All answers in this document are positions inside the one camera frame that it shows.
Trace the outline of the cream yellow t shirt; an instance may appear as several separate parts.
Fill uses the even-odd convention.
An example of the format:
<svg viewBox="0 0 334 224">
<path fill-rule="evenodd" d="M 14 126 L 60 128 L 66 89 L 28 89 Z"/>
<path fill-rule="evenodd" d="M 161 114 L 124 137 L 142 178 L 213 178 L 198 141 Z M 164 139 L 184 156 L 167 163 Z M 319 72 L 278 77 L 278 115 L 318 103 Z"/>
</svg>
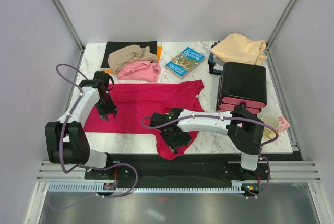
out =
<svg viewBox="0 0 334 224">
<path fill-rule="evenodd" d="M 267 56 L 264 54 L 265 48 L 264 40 L 253 41 L 241 34 L 232 33 L 217 43 L 211 49 L 211 53 L 225 63 L 261 65 L 267 60 Z"/>
</svg>

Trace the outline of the yellow mug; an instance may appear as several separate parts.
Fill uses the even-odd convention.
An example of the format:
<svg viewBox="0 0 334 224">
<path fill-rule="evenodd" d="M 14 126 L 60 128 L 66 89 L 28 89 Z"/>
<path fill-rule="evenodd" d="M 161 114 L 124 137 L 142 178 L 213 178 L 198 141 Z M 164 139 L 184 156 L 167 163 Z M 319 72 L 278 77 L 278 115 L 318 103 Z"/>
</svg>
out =
<svg viewBox="0 0 334 224">
<path fill-rule="evenodd" d="M 273 114 L 264 114 L 261 118 L 261 120 L 266 124 L 269 125 L 270 127 L 274 128 L 275 130 L 278 130 L 280 127 L 280 121 L 277 116 Z M 265 127 L 263 135 L 268 138 L 274 138 L 275 133 L 272 131 L 270 128 Z"/>
</svg>

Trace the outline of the right aluminium frame post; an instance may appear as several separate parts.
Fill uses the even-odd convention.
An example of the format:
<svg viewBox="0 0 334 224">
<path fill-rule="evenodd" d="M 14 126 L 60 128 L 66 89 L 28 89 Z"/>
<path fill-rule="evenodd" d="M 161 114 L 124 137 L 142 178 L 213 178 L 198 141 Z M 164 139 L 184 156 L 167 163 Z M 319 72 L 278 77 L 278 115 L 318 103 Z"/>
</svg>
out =
<svg viewBox="0 0 334 224">
<path fill-rule="evenodd" d="M 273 42 L 275 41 L 277 35 L 279 34 L 282 26 L 284 25 L 285 21 L 288 19 L 290 13 L 292 12 L 294 6 L 296 5 L 298 0 L 289 0 L 286 7 L 284 8 L 278 22 L 276 23 L 271 35 L 269 36 L 269 39 L 267 41 L 267 49 L 269 49 Z"/>
</svg>

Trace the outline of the black pink drawer organizer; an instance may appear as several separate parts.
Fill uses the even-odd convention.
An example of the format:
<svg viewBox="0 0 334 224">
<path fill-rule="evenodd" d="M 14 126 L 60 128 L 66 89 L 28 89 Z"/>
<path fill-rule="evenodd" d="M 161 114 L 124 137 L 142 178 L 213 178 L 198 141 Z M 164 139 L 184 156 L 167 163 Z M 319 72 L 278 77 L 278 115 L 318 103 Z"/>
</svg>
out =
<svg viewBox="0 0 334 224">
<path fill-rule="evenodd" d="M 252 114 L 267 105 L 267 76 L 263 66 L 227 62 L 219 79 L 216 111 L 232 111 L 244 104 Z"/>
</svg>

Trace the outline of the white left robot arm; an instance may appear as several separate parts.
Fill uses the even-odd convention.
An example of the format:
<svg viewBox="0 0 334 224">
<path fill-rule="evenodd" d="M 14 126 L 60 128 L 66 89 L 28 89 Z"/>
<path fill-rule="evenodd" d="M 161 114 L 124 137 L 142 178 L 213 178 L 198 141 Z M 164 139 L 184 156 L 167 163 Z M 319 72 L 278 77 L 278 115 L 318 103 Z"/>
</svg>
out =
<svg viewBox="0 0 334 224">
<path fill-rule="evenodd" d="M 112 77 L 103 71 L 96 71 L 93 79 L 85 79 L 79 84 L 80 93 L 71 103 L 66 113 L 56 122 L 48 122 L 45 127 L 47 153 L 50 163 L 73 164 L 97 168 L 104 179 L 114 174 L 114 165 L 108 155 L 90 148 L 84 125 L 92 109 L 96 109 L 103 120 L 111 114 L 116 116 L 117 107 L 109 91 Z"/>
</svg>

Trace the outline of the beige t shirt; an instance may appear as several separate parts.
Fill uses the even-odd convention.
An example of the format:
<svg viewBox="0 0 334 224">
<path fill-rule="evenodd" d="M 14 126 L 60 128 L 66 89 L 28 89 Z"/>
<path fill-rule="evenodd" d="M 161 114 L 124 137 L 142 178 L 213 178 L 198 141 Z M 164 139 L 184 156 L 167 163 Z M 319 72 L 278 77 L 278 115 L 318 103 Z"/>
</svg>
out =
<svg viewBox="0 0 334 224">
<path fill-rule="evenodd" d="M 118 74 L 127 64 L 135 61 L 158 62 L 156 54 L 150 52 L 150 47 L 141 48 L 139 45 L 130 45 L 109 54 L 108 65 L 114 74 Z"/>
</svg>

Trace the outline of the blue illustrated paperback book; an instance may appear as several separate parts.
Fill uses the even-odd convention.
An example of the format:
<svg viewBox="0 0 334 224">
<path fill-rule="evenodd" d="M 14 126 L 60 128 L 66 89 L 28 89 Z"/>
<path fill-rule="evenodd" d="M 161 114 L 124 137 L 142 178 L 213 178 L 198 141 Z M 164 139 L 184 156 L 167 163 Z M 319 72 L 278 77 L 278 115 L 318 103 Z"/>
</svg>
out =
<svg viewBox="0 0 334 224">
<path fill-rule="evenodd" d="M 205 56 L 187 47 L 176 57 L 166 63 L 165 68 L 173 73 L 180 80 L 183 80 L 205 59 Z"/>
</svg>

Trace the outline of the aluminium frame post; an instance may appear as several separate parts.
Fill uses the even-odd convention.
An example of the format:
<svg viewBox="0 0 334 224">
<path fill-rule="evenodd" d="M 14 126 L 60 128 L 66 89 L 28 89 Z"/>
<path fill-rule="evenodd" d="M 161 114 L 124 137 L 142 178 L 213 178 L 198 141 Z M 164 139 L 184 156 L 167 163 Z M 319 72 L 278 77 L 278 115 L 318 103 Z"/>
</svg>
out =
<svg viewBox="0 0 334 224">
<path fill-rule="evenodd" d="M 83 42 L 81 41 L 73 23 L 71 22 L 71 19 L 69 18 L 64 6 L 61 3 L 61 0 L 51 0 L 53 3 L 56 11 L 58 12 L 61 20 L 63 21 L 64 25 L 66 26 L 67 30 L 69 31 L 72 39 L 74 40 L 75 44 L 80 49 L 81 53 L 84 52 L 85 46 Z"/>
<path fill-rule="evenodd" d="M 296 5 L 298 0 L 289 0 L 286 7 L 284 8 L 278 22 L 276 23 L 271 35 L 269 36 L 269 39 L 267 41 L 267 49 L 269 49 L 273 42 L 275 41 L 277 35 L 279 34 L 282 26 L 284 25 L 285 21 L 288 19 L 290 13 L 292 12 L 294 6 Z"/>
</svg>

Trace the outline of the pink small box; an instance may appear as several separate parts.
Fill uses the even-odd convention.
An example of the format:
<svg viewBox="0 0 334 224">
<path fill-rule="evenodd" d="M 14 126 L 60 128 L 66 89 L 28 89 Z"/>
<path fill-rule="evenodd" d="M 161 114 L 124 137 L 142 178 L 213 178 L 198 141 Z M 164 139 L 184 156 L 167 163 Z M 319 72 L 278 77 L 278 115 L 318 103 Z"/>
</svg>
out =
<svg viewBox="0 0 334 224">
<path fill-rule="evenodd" d="M 279 120 L 279 123 L 280 123 L 280 126 L 277 129 L 278 133 L 282 133 L 290 127 L 289 122 L 286 120 L 286 118 L 283 115 L 279 116 L 278 120 Z"/>
</svg>

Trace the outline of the black notebook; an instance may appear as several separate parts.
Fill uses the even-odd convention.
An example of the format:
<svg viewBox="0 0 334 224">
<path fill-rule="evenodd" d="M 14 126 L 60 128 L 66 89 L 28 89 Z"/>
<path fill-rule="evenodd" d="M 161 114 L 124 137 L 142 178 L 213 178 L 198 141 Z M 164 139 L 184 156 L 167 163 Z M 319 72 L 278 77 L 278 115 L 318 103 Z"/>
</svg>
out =
<svg viewBox="0 0 334 224">
<path fill-rule="evenodd" d="M 157 54 L 157 41 L 145 41 L 145 42 L 116 42 L 116 41 L 109 41 L 106 44 L 106 49 L 104 52 L 104 57 L 103 57 L 103 61 L 102 64 L 100 66 L 100 68 L 109 68 L 108 65 L 108 57 L 111 53 L 125 48 L 127 46 L 130 45 L 138 45 L 141 48 L 145 48 L 145 47 L 150 47 L 150 52 L 153 54 Z"/>
</svg>

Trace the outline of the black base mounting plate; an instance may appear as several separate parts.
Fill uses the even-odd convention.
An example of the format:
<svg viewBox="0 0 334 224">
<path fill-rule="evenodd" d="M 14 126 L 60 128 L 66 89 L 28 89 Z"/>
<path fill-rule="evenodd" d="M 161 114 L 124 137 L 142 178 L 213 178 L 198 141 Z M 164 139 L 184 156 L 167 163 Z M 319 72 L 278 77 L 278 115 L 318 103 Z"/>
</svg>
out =
<svg viewBox="0 0 334 224">
<path fill-rule="evenodd" d="M 241 168 L 240 155 L 186 154 L 171 161 L 159 155 L 111 154 L 108 166 L 120 163 L 107 171 L 85 173 L 86 180 L 116 180 L 130 188 L 207 188 L 228 187 L 232 181 L 264 182 L 268 177 L 266 163 L 255 171 Z"/>
</svg>

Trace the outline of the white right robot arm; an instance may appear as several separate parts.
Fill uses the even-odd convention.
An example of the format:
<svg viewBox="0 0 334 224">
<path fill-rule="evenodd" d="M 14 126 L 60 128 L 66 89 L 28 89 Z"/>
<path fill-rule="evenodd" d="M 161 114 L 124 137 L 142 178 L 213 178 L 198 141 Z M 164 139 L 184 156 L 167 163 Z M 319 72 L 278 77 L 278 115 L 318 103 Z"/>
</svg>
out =
<svg viewBox="0 0 334 224">
<path fill-rule="evenodd" d="M 142 126 L 158 130 L 168 150 L 176 155 L 181 155 L 193 142 L 193 133 L 221 134 L 241 152 L 240 175 L 251 179 L 258 172 L 264 123 L 242 105 L 215 113 L 172 108 L 166 114 L 154 113 L 149 119 L 149 125 L 141 122 Z"/>
</svg>

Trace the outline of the navy white folded cloth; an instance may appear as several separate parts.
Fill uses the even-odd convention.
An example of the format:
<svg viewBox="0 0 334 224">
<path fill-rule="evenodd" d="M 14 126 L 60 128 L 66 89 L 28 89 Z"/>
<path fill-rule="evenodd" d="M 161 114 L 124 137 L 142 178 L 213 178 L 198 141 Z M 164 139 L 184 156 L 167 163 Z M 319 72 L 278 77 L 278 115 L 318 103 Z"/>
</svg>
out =
<svg viewBox="0 0 334 224">
<path fill-rule="evenodd" d="M 218 70 L 215 68 L 216 65 L 224 66 L 225 62 L 216 57 L 213 53 L 209 54 L 208 57 L 208 65 L 209 65 L 209 73 L 213 75 L 221 75 L 223 73 L 222 70 Z"/>
</svg>

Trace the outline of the left aluminium frame post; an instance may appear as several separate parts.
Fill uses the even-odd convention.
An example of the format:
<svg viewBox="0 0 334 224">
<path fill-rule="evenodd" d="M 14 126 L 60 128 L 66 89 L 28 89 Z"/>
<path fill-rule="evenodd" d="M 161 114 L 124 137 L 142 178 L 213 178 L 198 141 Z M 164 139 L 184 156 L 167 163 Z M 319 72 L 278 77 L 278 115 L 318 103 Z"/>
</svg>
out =
<svg viewBox="0 0 334 224">
<path fill-rule="evenodd" d="M 63 21 L 64 25 L 66 26 L 67 30 L 69 31 L 72 39 L 74 40 L 75 44 L 80 49 L 81 53 L 84 52 L 85 46 L 83 42 L 81 41 L 73 23 L 71 22 L 71 19 L 69 18 L 64 6 L 61 3 L 61 0 L 51 0 L 53 3 L 56 11 L 58 12 L 61 20 Z"/>
</svg>

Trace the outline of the magenta t shirt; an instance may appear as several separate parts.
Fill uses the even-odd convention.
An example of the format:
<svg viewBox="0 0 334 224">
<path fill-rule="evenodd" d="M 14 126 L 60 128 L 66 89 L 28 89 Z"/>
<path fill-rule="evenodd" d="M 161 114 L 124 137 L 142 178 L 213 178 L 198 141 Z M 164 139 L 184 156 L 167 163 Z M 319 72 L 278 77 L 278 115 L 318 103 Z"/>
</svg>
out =
<svg viewBox="0 0 334 224">
<path fill-rule="evenodd" d="M 153 134 L 156 138 L 158 154 L 173 160 L 184 154 L 198 136 L 198 132 L 190 132 L 189 144 L 182 145 L 173 153 L 156 129 L 142 127 L 140 121 L 154 113 L 166 114 L 172 108 L 182 108 L 202 112 L 199 94 L 204 89 L 202 80 L 186 81 L 179 84 L 115 84 L 109 92 L 117 106 L 116 117 L 108 121 L 100 118 L 97 109 L 93 108 L 85 122 L 84 131 L 93 133 L 117 134 Z"/>
</svg>

